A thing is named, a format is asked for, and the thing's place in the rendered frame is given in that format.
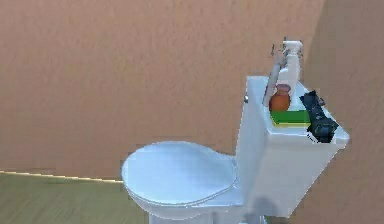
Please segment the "orange clay vase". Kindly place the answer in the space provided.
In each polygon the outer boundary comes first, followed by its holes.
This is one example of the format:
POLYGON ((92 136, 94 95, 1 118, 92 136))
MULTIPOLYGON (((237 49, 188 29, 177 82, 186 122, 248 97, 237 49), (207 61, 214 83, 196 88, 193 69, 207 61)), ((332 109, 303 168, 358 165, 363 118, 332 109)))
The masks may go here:
POLYGON ((287 111, 290 106, 289 92, 291 87, 288 84, 278 84, 276 86, 276 93, 269 101, 270 111, 287 111))

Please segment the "green and yellow sponge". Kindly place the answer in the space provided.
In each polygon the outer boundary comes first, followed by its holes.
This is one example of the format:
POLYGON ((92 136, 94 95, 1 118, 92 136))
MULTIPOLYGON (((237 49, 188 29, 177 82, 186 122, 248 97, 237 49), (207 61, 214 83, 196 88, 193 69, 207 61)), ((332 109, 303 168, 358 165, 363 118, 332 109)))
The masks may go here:
POLYGON ((272 111, 270 118, 275 126, 308 127, 310 125, 306 110, 272 111))

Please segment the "white spray bottle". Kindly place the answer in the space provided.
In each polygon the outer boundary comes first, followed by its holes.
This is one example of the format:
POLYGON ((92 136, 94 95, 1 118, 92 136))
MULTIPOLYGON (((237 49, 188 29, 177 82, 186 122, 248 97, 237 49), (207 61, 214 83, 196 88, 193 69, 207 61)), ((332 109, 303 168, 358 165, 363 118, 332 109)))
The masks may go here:
POLYGON ((300 40, 283 41, 282 64, 277 83, 290 87, 290 97, 294 96, 301 75, 302 48, 303 43, 300 40))

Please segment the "black angular object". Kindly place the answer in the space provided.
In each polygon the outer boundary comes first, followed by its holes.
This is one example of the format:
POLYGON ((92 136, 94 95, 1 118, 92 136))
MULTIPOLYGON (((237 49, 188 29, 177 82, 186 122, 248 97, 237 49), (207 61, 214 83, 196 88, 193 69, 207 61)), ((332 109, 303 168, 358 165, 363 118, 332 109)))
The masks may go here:
POLYGON ((307 128, 307 131, 310 132, 318 142, 330 143, 339 125, 336 121, 325 115, 316 91, 307 92, 303 96, 300 96, 299 99, 309 116, 310 126, 307 128))

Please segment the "white toilet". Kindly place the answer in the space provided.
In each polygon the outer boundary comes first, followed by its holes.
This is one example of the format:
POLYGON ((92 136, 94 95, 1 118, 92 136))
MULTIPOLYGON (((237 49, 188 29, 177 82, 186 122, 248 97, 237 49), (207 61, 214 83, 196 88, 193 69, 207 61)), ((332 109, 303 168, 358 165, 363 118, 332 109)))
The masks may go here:
POLYGON ((234 154, 161 141, 127 157, 123 184, 149 224, 268 224, 293 214, 349 135, 338 127, 324 143, 303 124, 275 125, 262 104, 266 85, 264 76, 246 81, 234 154))

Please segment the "thin white brush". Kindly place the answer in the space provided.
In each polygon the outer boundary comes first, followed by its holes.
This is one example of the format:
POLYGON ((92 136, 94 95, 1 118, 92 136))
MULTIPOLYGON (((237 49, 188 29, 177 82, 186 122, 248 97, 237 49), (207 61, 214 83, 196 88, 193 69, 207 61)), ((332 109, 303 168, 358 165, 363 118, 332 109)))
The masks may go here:
POLYGON ((280 70, 285 64, 285 43, 282 42, 278 50, 275 50, 275 45, 272 45, 271 55, 274 57, 274 61, 263 96, 263 105, 265 107, 270 105, 270 100, 274 94, 280 70))

